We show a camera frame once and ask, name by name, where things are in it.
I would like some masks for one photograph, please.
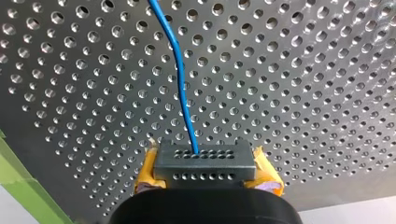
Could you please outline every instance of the blue cable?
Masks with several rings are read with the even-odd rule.
[[[183,56],[180,51],[180,46],[178,45],[177,38],[172,31],[171,26],[163,15],[163,11],[161,10],[160,4],[158,4],[157,0],[148,0],[151,5],[154,14],[157,16],[158,21],[166,32],[166,36],[168,36],[169,42],[171,43],[175,58],[176,58],[176,66],[177,66],[177,86],[178,86],[178,98],[180,100],[181,111],[183,112],[183,119],[186,122],[187,131],[189,133],[189,137],[191,140],[192,151],[195,154],[199,153],[197,139],[194,134],[194,127],[192,126],[190,120],[190,112],[187,108],[187,99],[186,92],[184,91],[184,64],[183,64]]]

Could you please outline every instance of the perforated metal sheet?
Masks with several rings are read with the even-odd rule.
[[[291,200],[349,176],[387,180],[393,1],[161,4],[184,50],[199,143],[264,145]],[[131,194],[149,137],[188,141],[160,24],[143,0],[4,0],[0,10],[8,142],[72,218],[106,220]],[[315,206],[337,191],[322,194]]]

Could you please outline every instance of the hole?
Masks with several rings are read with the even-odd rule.
[[[227,62],[227,61],[230,61],[230,59],[231,59],[231,54],[230,53],[228,53],[228,52],[223,52],[223,53],[221,53],[221,55],[220,55],[220,60],[222,61],[222,62]]]
[[[215,16],[219,16],[224,12],[224,7],[222,4],[215,4],[212,8],[212,12]]]
[[[282,5],[280,5],[279,12],[283,14],[289,11],[289,9],[290,9],[290,5],[283,3]]]
[[[237,47],[239,47],[240,44],[241,44],[241,41],[235,39],[235,40],[233,40],[231,47],[237,48]]]
[[[181,2],[180,1],[173,1],[172,2],[172,9],[173,10],[179,10],[181,8]]]
[[[91,43],[97,43],[97,42],[99,42],[99,40],[100,40],[100,36],[99,36],[99,34],[98,34],[97,32],[95,32],[95,31],[90,31],[90,32],[88,33],[88,40],[89,40]]]
[[[327,7],[321,7],[318,10],[318,18],[319,19],[324,19],[327,15],[329,15],[329,9]]]
[[[143,33],[145,31],[147,31],[147,29],[149,28],[149,25],[145,22],[145,21],[139,21],[136,24],[136,29],[137,31]]]
[[[303,13],[301,13],[301,12],[296,12],[296,13],[294,13],[294,14],[291,16],[291,21],[292,21],[294,24],[298,24],[298,23],[300,23],[300,21],[303,20],[303,18],[304,18]]]
[[[368,32],[372,32],[375,27],[376,27],[376,21],[368,21],[366,23],[366,31]]]
[[[235,24],[238,21],[238,17],[237,16],[230,16],[228,18],[228,23],[230,24]]]
[[[244,49],[244,56],[249,58],[254,54],[254,49],[252,47],[247,47]]]
[[[256,35],[256,42],[261,43],[264,40],[265,36],[263,34]]]
[[[40,23],[34,18],[28,18],[26,20],[26,25],[31,30],[38,30],[40,28]]]
[[[195,9],[190,9],[187,12],[187,20],[196,21],[198,19],[198,12]]]
[[[352,28],[350,26],[345,26],[343,29],[341,29],[341,36],[342,37],[347,37],[348,35],[350,35],[350,33],[352,32]]]
[[[362,22],[363,20],[364,20],[364,18],[366,17],[366,14],[364,13],[364,12],[359,12],[357,15],[356,15],[356,18],[355,18],[355,22],[356,23],[360,23],[360,22]]]
[[[201,35],[195,35],[192,38],[192,44],[195,46],[200,46],[204,42],[204,38]]]
[[[328,29],[335,29],[338,24],[340,24],[340,19],[337,17],[332,18],[332,20],[330,21],[330,24],[328,26]]]
[[[216,174],[210,174],[209,175],[210,180],[215,180],[216,179]]]
[[[299,47],[303,43],[303,39],[297,35],[291,40],[291,45],[295,48]]]
[[[229,175],[227,175],[227,179],[229,179],[229,180],[234,180],[234,179],[235,179],[235,174],[229,174]]]
[[[317,41],[318,42],[322,42],[323,40],[325,40],[327,38],[327,34],[324,31],[320,31],[317,34]]]
[[[77,45],[76,39],[71,36],[67,36],[64,38],[64,45],[67,48],[72,49]]]
[[[136,7],[139,4],[139,0],[128,0],[128,5],[131,7]]]
[[[165,18],[166,18],[166,20],[167,20],[169,23],[172,23],[173,18],[172,18],[171,16],[166,15]]]
[[[215,45],[209,45],[207,46],[207,52],[209,53],[214,53],[216,51],[217,47]]]
[[[111,28],[111,34],[113,34],[113,36],[116,38],[120,38],[124,35],[124,30],[122,29],[122,27],[116,25]]]
[[[218,39],[219,40],[223,40],[223,39],[227,38],[227,36],[228,36],[228,34],[227,34],[226,30],[224,30],[224,29],[218,30]]]
[[[197,60],[199,66],[204,67],[207,65],[207,58],[201,57]]]
[[[274,29],[277,26],[277,19],[275,19],[274,17],[268,19],[266,27],[267,29]]]
[[[308,7],[312,7],[317,1],[316,0],[307,0],[306,1],[306,5]]]
[[[264,15],[264,12],[261,9],[257,9],[254,11],[253,17],[254,19],[259,19]]]
[[[392,11],[392,8],[389,7],[389,6],[386,6],[386,7],[382,8],[381,16],[382,17],[387,17],[391,11]]]
[[[268,44],[267,46],[267,50],[270,52],[274,52],[275,50],[277,50],[278,44],[275,41],[272,41]]]
[[[355,9],[355,6],[356,6],[356,4],[355,4],[354,2],[352,2],[352,1],[347,1],[347,2],[344,4],[344,12],[345,12],[346,14],[350,13],[351,11],[353,11],[353,9]]]
[[[59,25],[59,24],[64,23],[64,15],[60,12],[57,12],[57,11],[52,12],[50,14],[50,18],[51,18],[52,22],[55,24]]]
[[[187,179],[189,179],[189,174],[183,174],[183,175],[181,175],[181,178],[184,180],[187,180]]]
[[[174,180],[179,180],[180,179],[180,174],[173,174]]]
[[[280,36],[286,37],[287,35],[289,35],[289,33],[290,33],[290,30],[284,28],[284,29],[282,29],[282,30],[280,31]]]
[[[79,6],[76,8],[76,14],[81,19],[86,19],[90,15],[90,11],[83,6]]]
[[[250,0],[239,0],[238,7],[241,10],[245,10],[250,6]]]
[[[114,3],[110,0],[102,1],[102,10],[104,12],[112,12],[114,10]]]
[[[245,24],[242,25],[241,33],[243,35],[248,35],[248,34],[251,33],[252,30],[253,30],[253,27],[249,23],[245,23]]]
[[[200,178],[201,178],[202,180],[206,180],[207,174],[201,174],[201,175],[200,175]]]
[[[179,35],[185,35],[189,30],[187,29],[187,27],[184,26],[180,26],[178,27],[178,34]]]
[[[205,30],[210,30],[212,28],[213,23],[211,21],[204,21],[203,27]]]

